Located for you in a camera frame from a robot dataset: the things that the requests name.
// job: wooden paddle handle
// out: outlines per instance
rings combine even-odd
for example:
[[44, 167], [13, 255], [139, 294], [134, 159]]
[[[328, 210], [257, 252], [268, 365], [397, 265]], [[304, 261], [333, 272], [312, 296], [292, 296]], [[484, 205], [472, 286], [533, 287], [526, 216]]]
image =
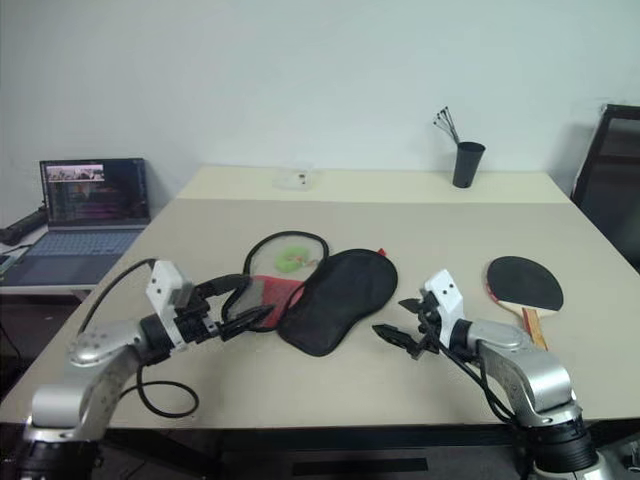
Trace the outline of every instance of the wooden paddle handle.
[[540, 328], [540, 319], [538, 318], [538, 312], [533, 308], [523, 308], [522, 314], [524, 316], [524, 326], [531, 335], [531, 340], [536, 346], [549, 350], [547, 342], [544, 341], [542, 335], [542, 329]]

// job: ping pong paddle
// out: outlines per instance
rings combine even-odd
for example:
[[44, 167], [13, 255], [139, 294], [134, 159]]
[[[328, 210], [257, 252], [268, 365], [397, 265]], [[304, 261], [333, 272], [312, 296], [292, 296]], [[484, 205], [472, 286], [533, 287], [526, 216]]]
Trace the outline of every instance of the ping pong paddle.
[[500, 257], [487, 269], [487, 290], [494, 302], [522, 317], [533, 343], [548, 350], [540, 317], [562, 307], [562, 288], [545, 267], [522, 257]]

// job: black cable on desk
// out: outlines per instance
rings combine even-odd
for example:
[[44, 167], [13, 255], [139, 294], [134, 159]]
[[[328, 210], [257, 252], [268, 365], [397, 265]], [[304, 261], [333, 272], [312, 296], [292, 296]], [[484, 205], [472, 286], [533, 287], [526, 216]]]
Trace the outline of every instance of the black cable on desk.
[[529, 480], [531, 471], [533, 470], [533, 457], [529, 452], [525, 455], [525, 464], [520, 474], [520, 480]]
[[[156, 380], [153, 382], [143, 382], [142, 370], [144, 369], [144, 367], [145, 367], [144, 365], [141, 365], [140, 367], [138, 367], [138, 371], [136, 373], [136, 384], [133, 387], [129, 387], [125, 391], [123, 391], [120, 394], [120, 398], [136, 390], [138, 392], [138, 396], [140, 397], [140, 401], [142, 401], [143, 405], [147, 407], [147, 409], [150, 410], [152, 413], [155, 413], [156, 415], [159, 415], [164, 418], [187, 417], [198, 409], [198, 407], [200, 406], [200, 397], [198, 397], [198, 394], [195, 392], [193, 388], [189, 387], [188, 385], [185, 385], [184, 383], [174, 382], [171, 380]], [[147, 394], [144, 391], [144, 387], [149, 387], [151, 385], [169, 385], [169, 386], [178, 387], [181, 390], [184, 390], [191, 396], [191, 398], [193, 398], [193, 407], [191, 407], [189, 410], [185, 412], [180, 412], [180, 413], [171, 413], [171, 412], [165, 412], [164, 410], [160, 410], [158, 407], [156, 407], [154, 404], [151, 403], [151, 400], [149, 400], [149, 397], [147, 397]]]
[[479, 377], [477, 373], [471, 370], [465, 363], [458, 358], [456, 354], [454, 354], [451, 350], [444, 346], [444, 344], [438, 340], [438, 346], [442, 353], [444, 353], [453, 363], [455, 363], [464, 373], [466, 373], [471, 380], [473, 380], [484, 392], [484, 395], [489, 403], [489, 408], [493, 414], [500, 420], [508, 425], [517, 425], [517, 419], [514, 413], [507, 408], [507, 406], [502, 403], [502, 401], [493, 393], [491, 387], [489, 387], [489, 383], [487, 381], [487, 374], [485, 372], [484, 363], [480, 363], [480, 374]]
[[134, 263], [129, 268], [127, 268], [126, 270], [122, 271], [116, 278], [114, 278], [106, 286], [106, 288], [100, 293], [100, 295], [98, 295], [98, 298], [96, 298], [96, 301], [93, 302], [93, 305], [91, 305], [91, 308], [89, 309], [89, 311], [87, 312], [87, 314], [84, 317], [84, 320], [82, 321], [82, 325], [80, 325], [80, 328], [78, 329], [78, 335], [80, 335], [82, 332], [84, 332], [87, 329], [87, 325], [89, 325], [89, 322], [91, 321], [91, 318], [93, 318], [93, 314], [96, 313], [96, 310], [98, 309], [98, 307], [100, 306], [100, 304], [102, 303], [104, 298], [113, 289], [113, 287], [115, 287], [118, 283], [120, 283], [120, 281], [122, 281], [122, 279], [124, 277], [129, 275], [134, 270], [137, 270], [142, 265], [149, 265], [149, 267], [151, 267], [153, 269], [153, 265], [155, 264], [155, 262], [156, 262], [155, 258], [145, 258], [144, 260], [140, 260], [139, 262]]

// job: laptop keyboard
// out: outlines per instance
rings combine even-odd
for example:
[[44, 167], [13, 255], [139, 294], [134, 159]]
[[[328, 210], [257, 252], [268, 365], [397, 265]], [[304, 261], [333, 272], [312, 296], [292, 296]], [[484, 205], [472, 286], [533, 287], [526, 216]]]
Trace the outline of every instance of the laptop keyboard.
[[48, 233], [27, 255], [122, 255], [140, 232]]

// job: beige table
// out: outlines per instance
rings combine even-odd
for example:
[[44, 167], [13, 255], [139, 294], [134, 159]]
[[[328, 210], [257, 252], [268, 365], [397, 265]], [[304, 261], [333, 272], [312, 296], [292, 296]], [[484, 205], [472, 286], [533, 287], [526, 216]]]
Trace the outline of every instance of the beige table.
[[[65, 347], [96, 293], [134, 261], [173, 260], [196, 282], [237, 272], [263, 237], [288, 229], [323, 236], [332, 252], [384, 248], [399, 272], [393, 300], [358, 323], [329, 356], [308, 356], [276, 333], [210, 341], [148, 369], [146, 380], [179, 380], [199, 392], [191, 417], [156, 417], [135, 395], [123, 399], [114, 427], [260, 428], [494, 423], [481, 391], [442, 356], [418, 362], [371, 330], [390, 323], [416, 331], [397, 305], [431, 274], [448, 268], [469, 319], [517, 324], [483, 289], [487, 263], [522, 255], [551, 269], [565, 305], [543, 319], [550, 349], [571, 373], [588, 419], [640, 417], [637, 345], [640, 277], [545, 174], [481, 174], [458, 190], [447, 174], [324, 172], [309, 192], [271, 187], [274, 171], [204, 168], [139, 237], [72, 315], [7, 396], [0, 421], [19, 422], [42, 383], [62, 368]], [[146, 272], [119, 286], [96, 322], [151, 312]], [[166, 409], [189, 399], [167, 387], [149, 389]]]

